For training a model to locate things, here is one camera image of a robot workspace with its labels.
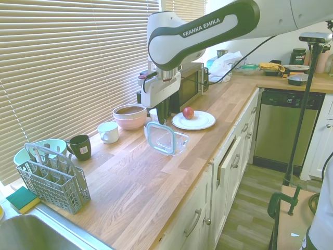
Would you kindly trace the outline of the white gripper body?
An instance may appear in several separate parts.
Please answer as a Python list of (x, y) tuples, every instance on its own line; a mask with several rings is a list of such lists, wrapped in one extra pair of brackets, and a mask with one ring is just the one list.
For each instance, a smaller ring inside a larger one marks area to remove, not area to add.
[(181, 73), (178, 71), (170, 79), (162, 79), (156, 71), (141, 77), (141, 104), (145, 107), (155, 107), (172, 94), (177, 92), (181, 84)]

